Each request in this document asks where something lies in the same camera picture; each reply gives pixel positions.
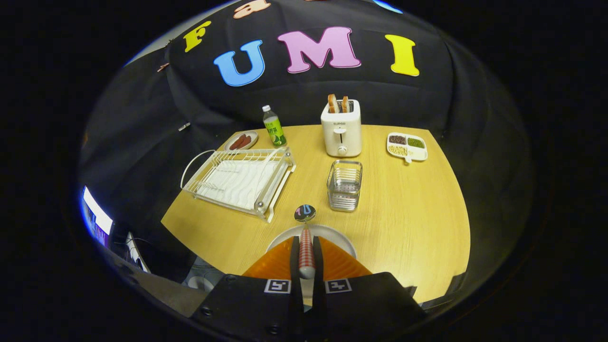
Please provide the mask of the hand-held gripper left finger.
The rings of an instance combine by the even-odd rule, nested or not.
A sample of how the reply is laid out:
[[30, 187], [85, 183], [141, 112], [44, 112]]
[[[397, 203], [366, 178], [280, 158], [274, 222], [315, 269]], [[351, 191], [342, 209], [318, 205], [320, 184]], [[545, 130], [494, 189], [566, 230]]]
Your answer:
[[291, 238], [287, 278], [226, 274], [190, 316], [219, 342], [301, 342], [303, 297], [298, 266], [300, 241]]

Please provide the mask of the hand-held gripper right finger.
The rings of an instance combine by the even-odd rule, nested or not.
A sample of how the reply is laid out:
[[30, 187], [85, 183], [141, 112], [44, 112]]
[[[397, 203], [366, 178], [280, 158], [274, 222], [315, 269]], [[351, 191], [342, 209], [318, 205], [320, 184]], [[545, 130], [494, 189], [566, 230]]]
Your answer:
[[327, 247], [313, 239], [312, 340], [396, 340], [428, 317], [389, 272], [324, 279]]

